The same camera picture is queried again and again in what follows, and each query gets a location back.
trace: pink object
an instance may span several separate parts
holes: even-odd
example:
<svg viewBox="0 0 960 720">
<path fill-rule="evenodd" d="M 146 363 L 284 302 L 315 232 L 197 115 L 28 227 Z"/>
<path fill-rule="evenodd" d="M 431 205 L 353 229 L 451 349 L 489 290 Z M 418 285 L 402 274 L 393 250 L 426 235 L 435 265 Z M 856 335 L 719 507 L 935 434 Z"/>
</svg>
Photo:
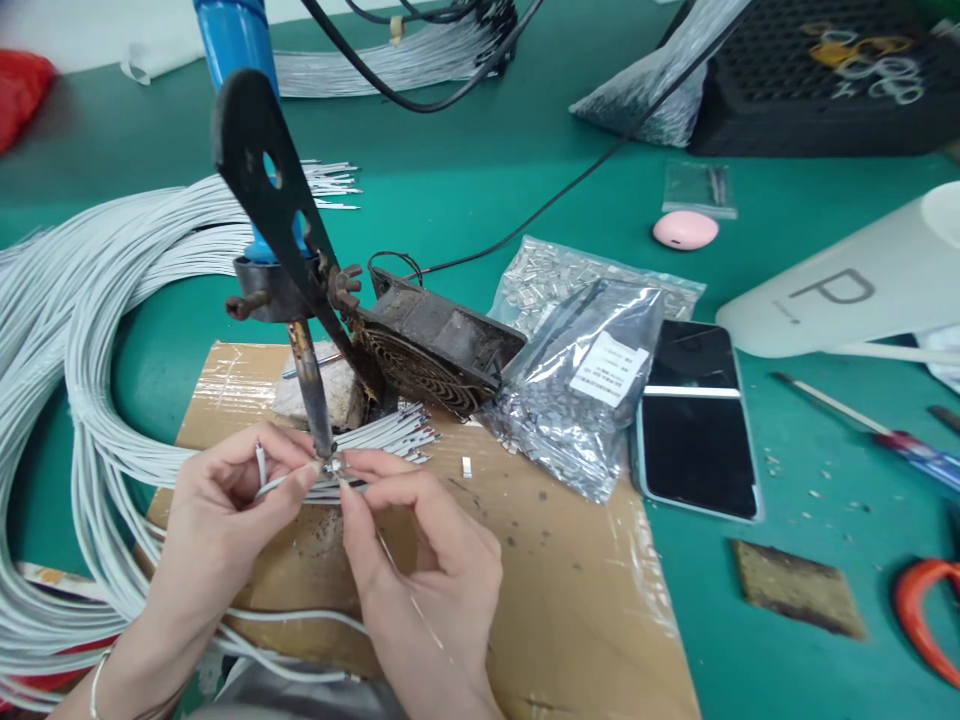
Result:
<svg viewBox="0 0 960 720">
<path fill-rule="evenodd" d="M 697 250 L 708 245 L 720 232 L 717 221 L 692 210 L 667 213 L 653 226 L 657 242 L 674 250 Z"/>
</svg>

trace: smartphone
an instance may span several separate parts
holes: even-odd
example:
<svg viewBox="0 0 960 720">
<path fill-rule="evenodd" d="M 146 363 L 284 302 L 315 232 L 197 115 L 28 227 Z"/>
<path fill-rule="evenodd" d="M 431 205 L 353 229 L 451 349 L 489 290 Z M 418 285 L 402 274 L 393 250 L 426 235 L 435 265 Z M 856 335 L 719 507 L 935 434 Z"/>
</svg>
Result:
<svg viewBox="0 0 960 720">
<path fill-rule="evenodd" d="M 763 519 L 737 357 L 723 328 L 664 321 L 631 440 L 634 487 L 644 495 Z"/>
</svg>

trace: cardboard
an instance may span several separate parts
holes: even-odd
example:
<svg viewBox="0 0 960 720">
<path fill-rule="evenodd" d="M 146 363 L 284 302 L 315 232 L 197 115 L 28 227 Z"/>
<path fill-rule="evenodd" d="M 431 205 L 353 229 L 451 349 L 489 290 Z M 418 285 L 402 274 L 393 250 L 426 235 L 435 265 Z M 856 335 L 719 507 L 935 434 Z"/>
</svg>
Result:
<svg viewBox="0 0 960 720">
<path fill-rule="evenodd" d="M 288 348 L 217 343 L 178 437 L 206 448 L 269 410 Z M 487 665 L 508 717 L 697 720 L 700 712 L 643 502 L 622 480 L 606 506 L 585 500 L 475 423 L 433 413 L 443 437 L 425 466 L 503 546 L 504 579 Z M 473 477 L 463 478 L 463 457 Z M 151 521 L 166 525 L 171 492 Z M 402 571 L 415 560 L 405 511 L 378 517 Z M 339 509 L 305 506 L 258 559 L 235 601 L 257 610 L 336 609 L 360 617 Z M 259 646 L 362 676 L 369 640 L 331 621 L 231 624 Z"/>
</svg>

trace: green workbench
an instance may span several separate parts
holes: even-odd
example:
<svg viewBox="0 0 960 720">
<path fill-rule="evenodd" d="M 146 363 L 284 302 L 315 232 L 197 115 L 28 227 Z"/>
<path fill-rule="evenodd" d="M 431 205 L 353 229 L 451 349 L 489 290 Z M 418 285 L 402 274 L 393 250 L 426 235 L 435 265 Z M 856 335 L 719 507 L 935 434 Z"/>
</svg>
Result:
<svg viewBox="0 0 960 720">
<path fill-rule="evenodd" d="M 365 262 L 389 249 L 409 252 L 426 266 L 503 237 L 614 141 L 571 117 L 567 106 L 652 49 L 675 8 L 645 0 L 548 3 L 507 76 L 482 84 L 437 115 L 414 115 L 376 97 L 284 102 L 302 157 L 350 160 L 362 168 L 362 209 L 325 216 L 341 260 Z M 342 24 L 361 44 L 385 40 L 357 18 Z M 325 47 L 320 36 L 310 23 L 293 23 L 274 30 L 274 43 L 279 49 L 317 49 Z M 116 68 L 61 79 L 28 135 L 0 158 L 0 245 L 96 203 L 211 174 L 212 103 L 202 63 L 150 87 L 134 84 Z M 650 239 L 660 216 L 665 163 L 679 157 L 679 151 L 627 147 L 538 219 L 530 233 L 704 281 L 709 289 L 696 318 L 710 321 L 730 298 L 960 178 L 960 170 L 939 155 L 734 159 L 730 172 L 740 218 L 723 222 L 710 246 L 685 254 Z M 518 242 L 428 276 L 428 286 L 486 312 Z M 113 394 L 135 429 L 173 442 L 215 340 L 285 341 L 281 327 L 236 323 L 224 314 L 223 299 L 235 287 L 224 277 L 182 281 L 124 321 Z M 364 293 L 369 302 L 369 288 Z M 923 367 L 906 363 L 831 355 L 740 359 L 766 522 L 748 526 L 648 505 L 704 717 L 958 717 L 960 692 L 919 662 L 889 601 L 892 581 L 913 558 L 944 557 L 951 550 L 940 487 L 812 407 L 770 372 L 809 380 L 885 424 L 953 451 L 960 451 L 960 437 L 924 408 L 956 408 L 958 398 Z M 15 559 L 83 572 L 69 509 L 71 442 L 61 390 L 21 463 L 8 532 Z M 767 472 L 770 458 L 779 463 L 776 476 Z M 727 538 L 774 545 L 841 568 L 869 639 L 836 637 L 747 605 Z M 928 612 L 942 646 L 960 662 L 957 612 L 947 594 L 932 593 Z"/>
</svg>

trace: label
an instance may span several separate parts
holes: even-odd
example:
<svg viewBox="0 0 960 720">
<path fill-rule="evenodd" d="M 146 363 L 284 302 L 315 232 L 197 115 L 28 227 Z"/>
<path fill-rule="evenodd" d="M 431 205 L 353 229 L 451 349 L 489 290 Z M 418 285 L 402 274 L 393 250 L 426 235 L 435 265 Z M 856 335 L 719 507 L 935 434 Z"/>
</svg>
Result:
<svg viewBox="0 0 960 720">
<path fill-rule="evenodd" d="M 648 357 L 646 350 L 633 350 L 603 331 L 580 363 L 570 387 L 616 407 L 627 396 Z"/>
</svg>

